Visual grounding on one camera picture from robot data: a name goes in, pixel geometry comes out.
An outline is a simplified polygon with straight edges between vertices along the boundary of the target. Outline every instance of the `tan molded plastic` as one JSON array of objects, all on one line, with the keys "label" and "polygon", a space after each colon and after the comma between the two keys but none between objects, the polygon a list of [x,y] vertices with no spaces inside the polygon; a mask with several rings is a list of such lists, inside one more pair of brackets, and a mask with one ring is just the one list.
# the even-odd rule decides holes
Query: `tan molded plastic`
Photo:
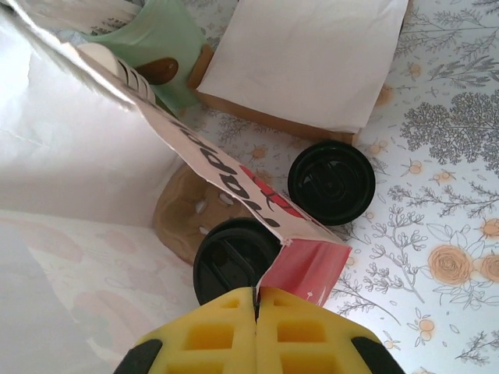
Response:
[{"label": "tan molded plastic", "polygon": [[236,217],[252,216],[238,200],[184,165],[174,173],[157,202],[154,230],[164,245],[193,264],[206,233]]}]

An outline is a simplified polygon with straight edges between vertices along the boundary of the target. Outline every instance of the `green package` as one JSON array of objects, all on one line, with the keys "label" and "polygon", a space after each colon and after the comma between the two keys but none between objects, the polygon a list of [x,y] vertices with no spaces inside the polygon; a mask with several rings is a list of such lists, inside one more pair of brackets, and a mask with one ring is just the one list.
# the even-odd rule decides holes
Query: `green package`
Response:
[{"label": "green package", "polygon": [[147,0],[128,25],[83,37],[103,44],[143,75],[174,115],[198,102],[186,83],[207,42],[179,0]]}]

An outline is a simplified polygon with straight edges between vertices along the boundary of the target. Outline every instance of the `brown oval design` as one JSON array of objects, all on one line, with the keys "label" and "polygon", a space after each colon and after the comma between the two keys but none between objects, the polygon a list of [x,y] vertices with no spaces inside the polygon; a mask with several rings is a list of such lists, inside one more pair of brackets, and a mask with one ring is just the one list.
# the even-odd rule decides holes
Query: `brown oval design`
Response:
[{"label": "brown oval design", "polygon": [[170,82],[179,70],[179,63],[171,57],[160,58],[135,68],[149,84],[159,86]]}]

